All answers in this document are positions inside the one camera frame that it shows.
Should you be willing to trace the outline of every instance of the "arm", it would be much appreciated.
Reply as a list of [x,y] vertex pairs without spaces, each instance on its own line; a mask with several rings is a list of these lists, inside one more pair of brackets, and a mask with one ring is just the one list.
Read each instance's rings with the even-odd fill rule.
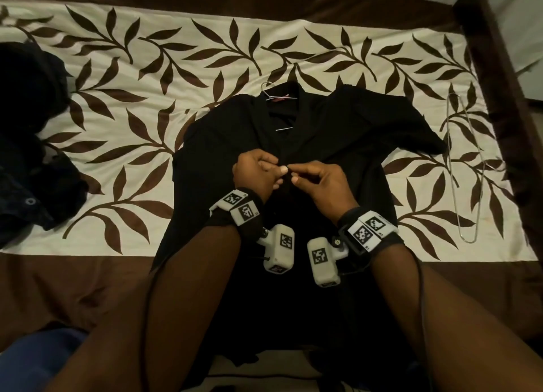
[[[266,201],[287,169],[261,150],[241,154],[232,168],[236,187]],[[207,226],[164,266],[149,307],[146,362],[150,389],[177,392],[217,310],[240,250],[234,226]],[[148,276],[70,358],[46,392],[139,391],[139,339]]]
[[[294,185],[309,193],[332,222],[358,206],[339,166],[312,162],[289,168]],[[314,184],[300,175],[318,176],[320,181]],[[543,390],[543,360],[537,354],[429,266],[423,265],[422,271],[428,361],[440,390]],[[399,326],[423,360],[419,276],[411,253],[404,245],[389,246],[375,255],[372,272]]]

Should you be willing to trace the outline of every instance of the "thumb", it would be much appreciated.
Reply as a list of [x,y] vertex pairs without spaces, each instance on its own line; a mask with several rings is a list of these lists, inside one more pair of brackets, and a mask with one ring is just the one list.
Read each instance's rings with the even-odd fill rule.
[[292,177],[292,183],[295,185],[295,187],[303,190],[309,196],[313,196],[313,193],[315,192],[315,189],[317,187],[317,185],[314,184],[313,182],[310,182],[309,180],[304,179],[303,177],[298,177],[298,176]]

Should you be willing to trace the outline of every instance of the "wire hanger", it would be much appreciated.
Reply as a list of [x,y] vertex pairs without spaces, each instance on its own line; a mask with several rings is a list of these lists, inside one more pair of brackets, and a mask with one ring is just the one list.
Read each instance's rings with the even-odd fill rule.
[[[471,134],[473,135],[473,138],[475,140],[475,146],[477,146],[477,152],[479,153],[479,158],[481,162],[483,162],[483,168],[480,171],[480,176],[477,177],[478,182],[480,183],[480,193],[479,193],[479,202],[477,203],[477,214],[475,217],[475,233],[473,235],[472,239],[466,239],[466,237],[462,234],[462,229],[460,228],[460,216],[458,215],[458,204],[456,201],[456,192],[454,190],[454,175],[452,173],[452,164],[451,164],[451,132],[449,130],[449,103],[451,96],[456,96],[460,100],[460,105],[462,106],[462,109],[464,111],[467,123],[470,126]],[[456,93],[449,93],[447,96],[447,107],[446,107],[446,124],[447,124],[447,132],[449,133],[449,136],[447,136],[447,148],[449,149],[449,153],[447,154],[447,162],[448,162],[448,169],[449,169],[449,175],[451,176],[451,190],[452,190],[452,201],[454,203],[454,213],[456,215],[456,225],[458,226],[458,234],[460,235],[460,238],[465,243],[474,243],[477,240],[477,236],[479,235],[479,221],[480,221],[480,207],[482,205],[483,200],[483,181],[484,181],[484,170],[486,169],[486,162],[483,159],[483,155],[481,153],[481,148],[479,146],[479,142],[477,141],[477,137],[475,136],[475,131],[473,130],[473,126],[471,125],[471,120],[467,116],[466,108],[464,105],[464,101],[462,100],[461,96],[458,96]]]
[[[275,84],[274,84],[273,82],[264,82],[264,83],[262,83],[262,84],[260,85],[260,90],[261,90],[262,92],[264,92],[266,96],[268,96],[268,99],[266,99],[266,101],[268,101],[268,100],[270,100],[270,99],[297,99],[297,98],[293,98],[293,97],[291,97],[291,96],[270,96],[270,95],[268,94],[268,92],[266,92],[266,91],[264,90],[264,87],[266,87],[267,85],[275,86]],[[279,131],[281,131],[281,130],[287,130],[287,129],[292,129],[292,128],[293,128],[293,126],[289,126],[288,128],[275,129],[275,131],[276,131],[276,132],[279,132]]]

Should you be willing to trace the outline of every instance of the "person's left arm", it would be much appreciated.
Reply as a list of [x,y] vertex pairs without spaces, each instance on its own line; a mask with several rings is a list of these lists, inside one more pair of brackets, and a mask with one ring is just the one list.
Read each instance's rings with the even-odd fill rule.
[[[264,202],[286,167],[256,149],[232,168],[234,185]],[[241,239],[234,226],[204,227],[164,266],[150,302],[146,363],[151,391],[177,392],[198,352],[234,268]],[[139,339],[153,274],[99,322],[46,392],[139,391]]]

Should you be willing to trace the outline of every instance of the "person's right hand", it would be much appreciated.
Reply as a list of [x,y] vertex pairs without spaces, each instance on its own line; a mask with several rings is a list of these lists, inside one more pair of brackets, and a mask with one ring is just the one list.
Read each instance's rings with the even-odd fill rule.
[[[358,206],[340,166],[313,161],[290,164],[288,168],[292,171],[292,183],[307,193],[317,209],[334,225],[348,210]],[[302,176],[318,176],[319,183],[313,183]]]

